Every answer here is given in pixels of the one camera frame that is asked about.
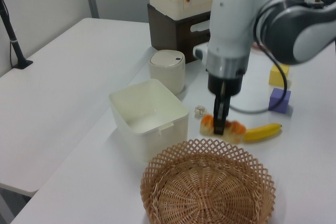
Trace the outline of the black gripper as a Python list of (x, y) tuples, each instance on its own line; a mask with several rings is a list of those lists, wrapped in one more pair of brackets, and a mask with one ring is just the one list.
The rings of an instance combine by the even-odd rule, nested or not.
[(208, 74), (208, 89), (212, 94), (216, 95), (213, 119), (215, 134), (224, 133), (231, 96), (237, 95), (240, 92), (242, 81), (243, 76), (233, 79), (222, 79)]

